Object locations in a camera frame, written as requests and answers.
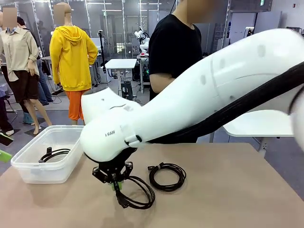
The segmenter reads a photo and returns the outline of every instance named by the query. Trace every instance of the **beige shirt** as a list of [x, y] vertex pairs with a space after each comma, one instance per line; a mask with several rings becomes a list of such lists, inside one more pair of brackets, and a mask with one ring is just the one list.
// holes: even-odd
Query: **beige shirt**
[[0, 53], [3, 51], [10, 82], [18, 80], [14, 70], [28, 70], [29, 59], [34, 61], [35, 74], [39, 75], [37, 67], [39, 50], [30, 31], [17, 27], [12, 34], [6, 30], [0, 32]]

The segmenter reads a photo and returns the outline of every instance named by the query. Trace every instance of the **black t-shirt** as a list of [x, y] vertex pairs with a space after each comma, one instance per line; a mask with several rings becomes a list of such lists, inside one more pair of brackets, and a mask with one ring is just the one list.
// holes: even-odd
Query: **black t-shirt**
[[[177, 78], [202, 59], [201, 33], [169, 14], [156, 26], [149, 41], [149, 72], [171, 74]], [[150, 100], [157, 94], [150, 89]]]
[[32, 33], [32, 31], [29, 30], [28, 28], [24, 28], [24, 29], [30, 31], [30, 33], [32, 34], [32, 36], [33, 36], [33, 38], [34, 38], [34, 40], [35, 40], [35, 42], [36, 42], [37, 47], [39, 47], [38, 42], [37, 42], [37, 39], [36, 39], [34, 33]]

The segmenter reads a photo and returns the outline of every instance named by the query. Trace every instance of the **orange pants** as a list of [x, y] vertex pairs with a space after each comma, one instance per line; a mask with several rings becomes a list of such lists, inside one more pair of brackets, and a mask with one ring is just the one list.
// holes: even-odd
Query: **orange pants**
[[68, 118], [71, 120], [78, 120], [79, 118], [84, 120], [81, 109], [81, 96], [88, 90], [82, 91], [66, 91], [66, 95], [70, 100], [70, 106], [68, 107]]

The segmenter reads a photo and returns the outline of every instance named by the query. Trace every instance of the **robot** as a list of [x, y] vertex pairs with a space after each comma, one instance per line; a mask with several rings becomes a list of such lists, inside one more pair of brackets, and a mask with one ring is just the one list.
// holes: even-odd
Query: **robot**
[[212, 133], [256, 107], [263, 109], [266, 102], [279, 109], [273, 102], [278, 96], [291, 97], [284, 99], [285, 111], [304, 150], [303, 49], [300, 34], [268, 30], [194, 64], [144, 106], [110, 88], [87, 92], [82, 96], [86, 126], [80, 142], [87, 157], [98, 163], [93, 175], [117, 185], [130, 175], [133, 165], [126, 160], [137, 148], [169, 137]]
[[139, 48], [141, 49], [141, 57], [147, 57], [149, 54], [147, 53], [147, 49], [149, 48], [150, 36], [148, 33], [144, 32], [142, 28], [139, 28], [139, 31], [134, 32], [134, 35], [139, 40]]

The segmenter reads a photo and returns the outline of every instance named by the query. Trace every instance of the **beige table surface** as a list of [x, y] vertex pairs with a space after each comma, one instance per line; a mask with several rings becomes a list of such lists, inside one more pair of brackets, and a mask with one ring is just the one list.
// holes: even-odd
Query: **beige table surface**
[[[122, 209], [83, 157], [64, 184], [28, 185], [12, 167], [0, 177], [1, 228], [303, 228], [304, 202], [249, 144], [149, 145], [130, 159], [148, 181], [148, 165], [187, 172], [175, 193], [155, 190], [149, 210]], [[169, 172], [157, 180], [175, 180]], [[129, 181], [123, 192], [141, 199]]]

